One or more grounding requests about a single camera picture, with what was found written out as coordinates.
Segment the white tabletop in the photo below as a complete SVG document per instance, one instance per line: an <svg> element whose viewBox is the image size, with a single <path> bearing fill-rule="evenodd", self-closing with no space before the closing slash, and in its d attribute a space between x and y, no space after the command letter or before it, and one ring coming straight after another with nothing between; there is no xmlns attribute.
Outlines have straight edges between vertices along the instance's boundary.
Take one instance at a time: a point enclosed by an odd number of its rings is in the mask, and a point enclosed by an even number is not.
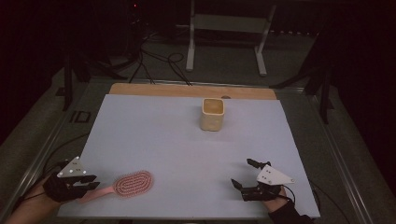
<svg viewBox="0 0 396 224"><path fill-rule="evenodd" d="M222 129L199 127L202 98L107 95L81 155L88 174L110 186L120 175L150 171L154 185L133 198L106 195L63 205L60 217L141 219L267 218L244 202L231 178L257 185L246 159L267 162L294 178L300 214L319 217L282 105L277 100L227 99Z"/></svg>

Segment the hairbrush bristles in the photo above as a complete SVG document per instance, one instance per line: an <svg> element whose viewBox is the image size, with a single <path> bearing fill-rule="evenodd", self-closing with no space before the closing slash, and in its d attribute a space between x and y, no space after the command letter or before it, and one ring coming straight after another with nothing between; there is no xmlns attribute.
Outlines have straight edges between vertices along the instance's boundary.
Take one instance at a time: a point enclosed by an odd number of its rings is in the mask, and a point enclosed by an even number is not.
<svg viewBox="0 0 396 224"><path fill-rule="evenodd" d="M151 173L148 171L138 171L119 177L112 186L107 188L87 191L82 198L78 199L78 202L86 203L108 193L116 193L121 197L130 198L146 193L151 188L152 183Z"/></svg>
<svg viewBox="0 0 396 224"><path fill-rule="evenodd" d="M152 176L148 171L139 171L118 178L114 184L114 191L121 197L133 197L146 193L152 186Z"/></svg>

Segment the metal frame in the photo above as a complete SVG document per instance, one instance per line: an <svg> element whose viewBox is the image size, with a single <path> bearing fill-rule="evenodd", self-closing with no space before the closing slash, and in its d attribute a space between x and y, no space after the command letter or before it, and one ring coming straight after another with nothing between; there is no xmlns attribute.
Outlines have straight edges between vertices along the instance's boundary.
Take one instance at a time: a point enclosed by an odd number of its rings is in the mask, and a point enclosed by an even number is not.
<svg viewBox="0 0 396 224"><path fill-rule="evenodd" d="M261 77L265 77L267 75L267 70L262 57L262 49L264 48L265 40L267 39L270 31L271 21L274 17L275 11L276 5L272 5L270 13L266 19L195 14L195 0L191 0L190 44L189 52L187 54L186 70L190 72L194 67L195 29L239 31L262 34L262 41L254 48L254 52L259 68L259 75Z"/></svg>

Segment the black wire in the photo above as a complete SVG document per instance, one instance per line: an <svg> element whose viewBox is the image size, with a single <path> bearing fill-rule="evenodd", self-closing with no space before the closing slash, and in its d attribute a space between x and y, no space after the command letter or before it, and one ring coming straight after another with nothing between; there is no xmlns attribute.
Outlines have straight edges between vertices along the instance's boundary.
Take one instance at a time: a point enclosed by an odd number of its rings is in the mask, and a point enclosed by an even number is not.
<svg viewBox="0 0 396 224"><path fill-rule="evenodd" d="M319 210L319 212L320 212L320 209L321 209L321 202L320 202L320 198L319 198L318 192L317 192L317 190L315 189L315 186L314 186L313 188L311 188L311 189L312 189L312 192L314 193L315 198L317 199L318 210Z"/></svg>
<svg viewBox="0 0 396 224"><path fill-rule="evenodd" d="M296 196L294 195L294 192L288 186L283 185L283 188L286 188L286 189L288 189L291 192L291 194L293 195L292 202L296 203Z"/></svg>
<svg viewBox="0 0 396 224"><path fill-rule="evenodd" d="M37 194L37 195L28 197L28 198L24 198L22 201L26 201L26 200L29 200L29 199L33 199L33 198L38 197L38 196L43 195L43 194L46 194L46 192L42 192L42 193L39 193L39 194Z"/></svg>
<svg viewBox="0 0 396 224"><path fill-rule="evenodd" d="M317 184L315 184L312 180L308 179L308 181L315 186L315 188L319 189L334 205L337 207L338 211L343 215L343 217L346 219L346 222L350 224L349 219L347 218L347 215L344 213L344 211L341 209L341 207L335 202L335 200L330 197L328 193L326 193L323 189L321 189Z"/></svg>
<svg viewBox="0 0 396 224"><path fill-rule="evenodd" d="M132 74L131 78L129 79L129 83L132 82L132 79L134 79L134 77L136 76L137 72L139 71L140 67L143 65L143 56L142 56L142 46L143 44L148 41L148 39L151 37L151 35L148 35L146 38L143 39L143 41L140 43L139 46L139 51L138 51L138 61L139 61L139 65L137 66L137 68L134 70L134 73Z"/></svg>
<svg viewBox="0 0 396 224"><path fill-rule="evenodd" d="M192 86L192 84L189 82L189 80L184 76L184 73L181 71L180 67L177 65L177 63L183 61L184 56L181 53L171 53L169 54L168 57L162 56L160 54L152 53L147 50L142 49L143 53L147 54L148 56L157 59L161 62L168 63L171 69L177 74L187 85ZM172 57L174 56L179 56L180 58L178 60L172 60Z"/></svg>
<svg viewBox="0 0 396 224"><path fill-rule="evenodd" d="M87 136L87 135L89 135L89 134L90 134L90 133L84 133L84 134L82 134L82 135L80 135L80 136L77 136L77 137L75 137L75 138L70 139L70 140L67 141L67 142L64 142L64 143L60 144L58 147L56 147L55 149L53 149L53 151L49 154L49 157L47 158L46 162L44 163L43 170L42 170L42 175L45 175L45 174L46 174L46 171L47 171L47 164L48 164L48 162L50 161L50 158L51 158L57 151L59 151L59 149L61 149L62 147L66 146L67 144L70 144L70 143L72 143L72 142L78 140L79 138L85 137L85 136Z"/></svg>

